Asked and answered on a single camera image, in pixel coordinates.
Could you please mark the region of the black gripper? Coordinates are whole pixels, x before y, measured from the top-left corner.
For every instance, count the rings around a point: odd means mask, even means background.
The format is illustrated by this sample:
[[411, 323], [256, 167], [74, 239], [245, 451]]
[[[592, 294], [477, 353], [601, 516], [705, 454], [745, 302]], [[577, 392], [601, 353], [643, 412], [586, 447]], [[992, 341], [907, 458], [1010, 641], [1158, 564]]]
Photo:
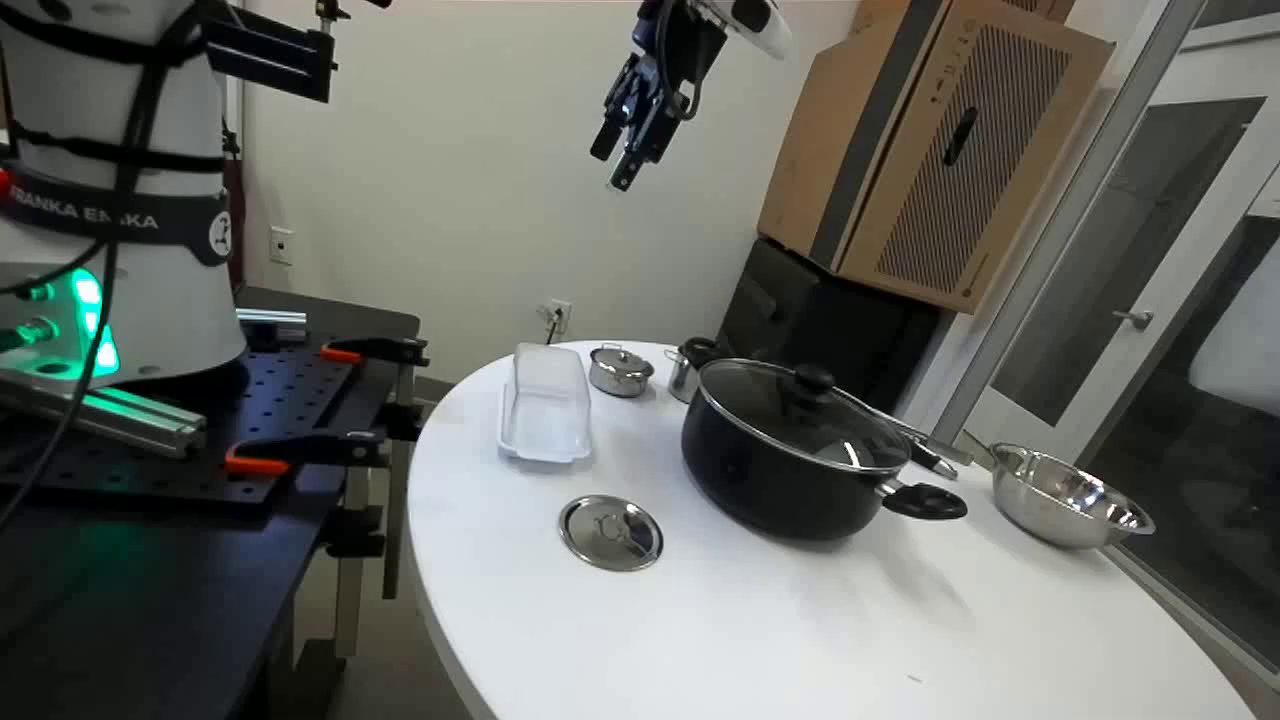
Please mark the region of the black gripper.
[[586, 153], [609, 158], [627, 141], [610, 186], [627, 192], [643, 163], [655, 163], [682, 118], [694, 115], [698, 82], [715, 62], [727, 32], [705, 20], [690, 0], [641, 0], [632, 53], [603, 96], [603, 125]]

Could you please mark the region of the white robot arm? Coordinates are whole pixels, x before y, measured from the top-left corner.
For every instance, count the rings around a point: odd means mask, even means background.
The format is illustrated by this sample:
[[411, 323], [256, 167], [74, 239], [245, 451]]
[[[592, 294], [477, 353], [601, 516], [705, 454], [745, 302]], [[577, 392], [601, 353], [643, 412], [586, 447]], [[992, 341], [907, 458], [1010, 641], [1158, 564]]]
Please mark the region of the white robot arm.
[[698, 113], [705, 78], [733, 36], [763, 56], [793, 45], [777, 0], [641, 0], [627, 58], [586, 143], [595, 158], [614, 154], [614, 192], [627, 192], [643, 163], [658, 163], [676, 128]]

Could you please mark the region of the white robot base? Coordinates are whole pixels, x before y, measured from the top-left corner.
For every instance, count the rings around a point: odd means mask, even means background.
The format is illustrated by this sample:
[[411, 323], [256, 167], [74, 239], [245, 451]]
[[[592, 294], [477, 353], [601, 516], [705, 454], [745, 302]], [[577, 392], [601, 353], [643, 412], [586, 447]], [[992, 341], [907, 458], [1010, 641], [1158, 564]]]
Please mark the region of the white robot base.
[[223, 0], [0, 0], [4, 373], [132, 383], [245, 353], [233, 300]]

